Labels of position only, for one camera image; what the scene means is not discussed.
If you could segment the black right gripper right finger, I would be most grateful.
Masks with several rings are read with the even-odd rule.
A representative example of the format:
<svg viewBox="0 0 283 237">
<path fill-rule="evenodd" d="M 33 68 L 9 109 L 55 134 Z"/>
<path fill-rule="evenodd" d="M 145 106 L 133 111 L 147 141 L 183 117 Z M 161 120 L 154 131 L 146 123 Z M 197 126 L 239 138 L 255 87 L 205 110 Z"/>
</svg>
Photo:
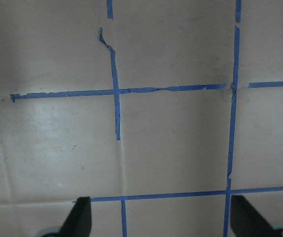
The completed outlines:
<svg viewBox="0 0 283 237">
<path fill-rule="evenodd" d="M 242 195 L 231 196 L 230 227 L 236 237 L 281 236 Z"/>
</svg>

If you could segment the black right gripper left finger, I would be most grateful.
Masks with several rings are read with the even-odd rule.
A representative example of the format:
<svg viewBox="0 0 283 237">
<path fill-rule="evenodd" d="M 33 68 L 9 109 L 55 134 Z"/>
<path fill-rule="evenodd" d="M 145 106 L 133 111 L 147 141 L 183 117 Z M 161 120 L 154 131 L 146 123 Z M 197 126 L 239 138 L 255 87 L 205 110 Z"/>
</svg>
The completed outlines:
<svg viewBox="0 0 283 237">
<path fill-rule="evenodd" d="M 60 237 L 88 237 L 92 230 L 90 197 L 79 197 L 59 230 Z"/>
</svg>

